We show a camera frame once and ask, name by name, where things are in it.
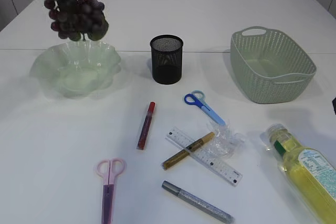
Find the scissors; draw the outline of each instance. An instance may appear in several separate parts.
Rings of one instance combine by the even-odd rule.
[[[116,162],[121,163],[118,171],[114,171],[113,167]],[[107,164],[106,172],[101,171],[101,166]],[[111,224],[112,222],[112,203],[115,179],[125,170],[126,162],[121,158],[104,159],[96,167],[96,173],[103,178],[103,205],[101,213],[101,224]]]
[[[219,125],[225,125],[224,120],[213,111],[208,104],[205,102],[205,94],[200,90],[194,90],[191,94],[187,94],[184,97],[184,101],[188,105],[195,105],[203,110],[212,120],[214,120]]]

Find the bunch of grapes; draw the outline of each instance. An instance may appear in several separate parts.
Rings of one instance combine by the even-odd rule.
[[[103,10],[105,5],[97,0],[45,0],[49,17],[54,20],[51,29],[61,39],[79,41],[88,38],[102,39],[109,28]]]

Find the plastic bottle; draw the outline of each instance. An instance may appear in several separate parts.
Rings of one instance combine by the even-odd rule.
[[[304,147],[281,124],[267,130],[286,176],[324,224],[336,224],[336,170],[318,151]]]

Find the clear plastic ruler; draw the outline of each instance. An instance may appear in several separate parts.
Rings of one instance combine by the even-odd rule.
[[[206,168],[217,174],[219,177],[225,179],[233,186],[237,186],[243,175],[226,164],[221,158],[213,158],[209,152],[203,148],[199,148],[194,152],[191,152],[186,147],[195,142],[184,132],[178,128],[172,128],[167,134],[167,138],[176,143],[179,147],[189,152],[190,156],[204,165]]]

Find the blue scissors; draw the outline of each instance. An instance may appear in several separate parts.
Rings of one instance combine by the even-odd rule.
[[[214,120],[219,125],[225,125],[224,120],[213,111],[208,104],[205,102],[205,94],[200,90],[194,90],[191,94],[187,94],[184,97],[184,101],[188,105],[195,105],[205,112],[212,120]]]

